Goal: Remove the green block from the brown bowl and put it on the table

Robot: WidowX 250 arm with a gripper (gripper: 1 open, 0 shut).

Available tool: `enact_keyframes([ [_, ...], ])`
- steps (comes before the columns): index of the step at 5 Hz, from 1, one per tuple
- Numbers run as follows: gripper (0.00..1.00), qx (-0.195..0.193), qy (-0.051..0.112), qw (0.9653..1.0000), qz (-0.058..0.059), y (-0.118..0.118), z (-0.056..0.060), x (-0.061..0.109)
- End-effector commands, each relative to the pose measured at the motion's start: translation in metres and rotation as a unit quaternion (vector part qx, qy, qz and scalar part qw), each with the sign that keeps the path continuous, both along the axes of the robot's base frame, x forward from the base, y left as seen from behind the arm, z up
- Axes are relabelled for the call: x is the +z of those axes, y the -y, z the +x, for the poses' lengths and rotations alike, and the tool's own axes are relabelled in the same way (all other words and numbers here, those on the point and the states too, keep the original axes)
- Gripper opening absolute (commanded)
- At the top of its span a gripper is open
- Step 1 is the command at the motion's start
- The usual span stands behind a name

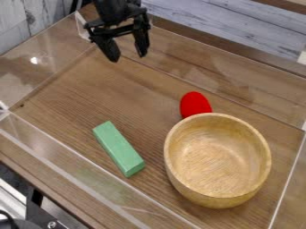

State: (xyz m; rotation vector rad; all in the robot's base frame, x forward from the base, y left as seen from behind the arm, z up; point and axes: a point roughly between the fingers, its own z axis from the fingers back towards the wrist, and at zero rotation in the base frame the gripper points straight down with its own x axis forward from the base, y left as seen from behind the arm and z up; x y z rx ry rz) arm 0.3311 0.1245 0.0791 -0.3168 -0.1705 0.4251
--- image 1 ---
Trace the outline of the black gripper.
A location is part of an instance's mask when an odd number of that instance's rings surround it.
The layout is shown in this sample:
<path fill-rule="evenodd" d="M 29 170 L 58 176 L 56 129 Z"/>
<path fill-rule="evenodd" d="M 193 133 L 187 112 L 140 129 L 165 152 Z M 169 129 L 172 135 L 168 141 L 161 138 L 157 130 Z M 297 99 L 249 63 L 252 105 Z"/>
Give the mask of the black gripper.
<path fill-rule="evenodd" d="M 97 18 L 85 23 L 89 39 L 113 63 L 118 61 L 120 51 L 113 38 L 130 34 L 138 57 L 144 57 L 149 48 L 148 30 L 150 29 L 144 7 L 97 7 Z"/>

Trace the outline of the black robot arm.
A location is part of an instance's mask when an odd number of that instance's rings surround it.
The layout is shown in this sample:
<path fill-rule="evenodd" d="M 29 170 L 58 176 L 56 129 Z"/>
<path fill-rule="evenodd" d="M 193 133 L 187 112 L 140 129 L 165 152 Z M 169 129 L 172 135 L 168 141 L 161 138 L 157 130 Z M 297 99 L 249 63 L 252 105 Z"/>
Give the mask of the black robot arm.
<path fill-rule="evenodd" d="M 96 44 L 108 60 L 118 61 L 120 50 L 114 38 L 132 35 L 138 57 L 144 57 L 149 48 L 150 29 L 146 8 L 141 0 L 92 0 L 98 18 L 88 21 L 84 29 L 88 38 Z"/>

